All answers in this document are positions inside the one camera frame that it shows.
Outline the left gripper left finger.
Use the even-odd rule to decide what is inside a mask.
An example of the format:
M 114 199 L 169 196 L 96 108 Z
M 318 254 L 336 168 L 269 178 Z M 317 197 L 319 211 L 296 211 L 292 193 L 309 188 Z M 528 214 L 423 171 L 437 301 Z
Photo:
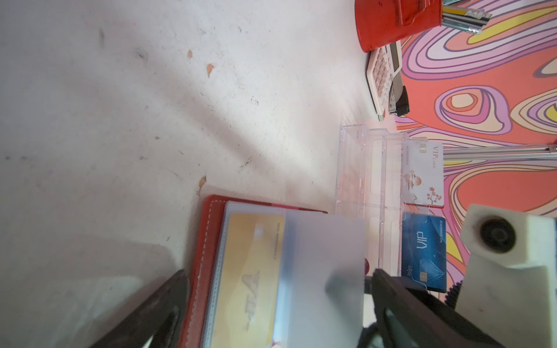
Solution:
M 177 271 L 93 347 L 177 347 L 187 314 L 190 282 Z

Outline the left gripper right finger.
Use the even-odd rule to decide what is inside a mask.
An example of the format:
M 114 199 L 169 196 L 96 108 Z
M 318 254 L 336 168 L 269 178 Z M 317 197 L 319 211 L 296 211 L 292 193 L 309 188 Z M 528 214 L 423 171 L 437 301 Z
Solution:
M 488 334 L 406 278 L 371 276 L 372 347 L 501 347 Z

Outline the red leather card holder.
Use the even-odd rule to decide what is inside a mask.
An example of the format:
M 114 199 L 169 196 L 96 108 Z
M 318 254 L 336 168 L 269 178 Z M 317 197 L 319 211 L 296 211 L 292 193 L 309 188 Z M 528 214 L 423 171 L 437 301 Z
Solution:
M 285 217 L 271 347 L 356 347 L 363 329 L 366 222 L 218 195 L 202 207 L 180 346 L 204 347 L 214 272 L 232 213 Z

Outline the gold VIP card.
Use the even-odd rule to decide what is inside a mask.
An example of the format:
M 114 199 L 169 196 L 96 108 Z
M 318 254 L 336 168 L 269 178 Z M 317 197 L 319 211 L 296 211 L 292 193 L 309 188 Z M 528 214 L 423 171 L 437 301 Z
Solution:
M 204 347 L 271 347 L 283 214 L 232 213 L 219 249 Z

